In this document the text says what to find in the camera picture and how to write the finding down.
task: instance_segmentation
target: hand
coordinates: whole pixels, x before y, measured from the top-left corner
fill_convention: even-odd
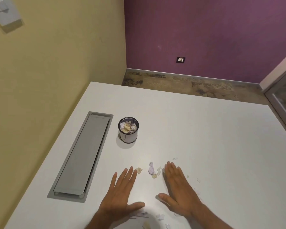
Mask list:
[[[187,182],[181,168],[176,168],[174,163],[167,162],[165,176],[173,196],[160,193],[159,198],[169,205],[171,211],[185,217],[195,217],[203,204]]]
[[[121,173],[116,182],[117,173],[114,173],[109,190],[99,207],[98,213],[102,213],[112,221],[117,221],[145,206],[143,202],[135,202],[128,205],[128,198],[137,177],[137,171],[133,172],[131,166],[128,173],[127,169]]]

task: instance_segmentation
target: stained floor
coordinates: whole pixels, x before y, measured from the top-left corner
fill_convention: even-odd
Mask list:
[[[127,70],[123,86],[268,105],[259,84]]]

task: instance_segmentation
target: white table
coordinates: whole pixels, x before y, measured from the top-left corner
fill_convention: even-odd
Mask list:
[[[113,114],[85,203],[47,198],[47,194],[89,111]],[[138,139],[118,138],[118,121],[135,117]],[[177,157],[189,183],[205,204],[237,229],[286,228],[286,131],[266,105],[220,100],[92,82],[19,202],[6,229],[82,229],[108,190],[114,172],[141,167],[129,203],[165,220],[153,229],[190,228],[155,197],[167,192],[162,176],[147,172]],[[118,228],[141,228],[129,220]]]

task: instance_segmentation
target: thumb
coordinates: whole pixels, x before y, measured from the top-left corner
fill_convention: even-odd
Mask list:
[[[142,207],[145,207],[145,203],[143,202],[135,202],[133,204],[130,204],[126,207],[126,210],[131,213],[133,211],[136,211],[136,210],[139,210],[141,209]]]
[[[164,193],[160,193],[158,194],[159,198],[164,201],[165,203],[167,203],[170,207],[175,207],[176,205],[178,205],[178,203],[173,200],[173,198],[167,194]]]

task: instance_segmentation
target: left hand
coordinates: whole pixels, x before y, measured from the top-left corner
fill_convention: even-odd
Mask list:
[[[133,172],[131,166],[128,173],[127,169],[121,173],[116,182],[117,173],[114,173],[109,190],[99,207],[98,213],[106,215],[112,221],[117,221],[145,206],[143,202],[135,202],[128,205],[128,198],[137,177],[137,171]]]

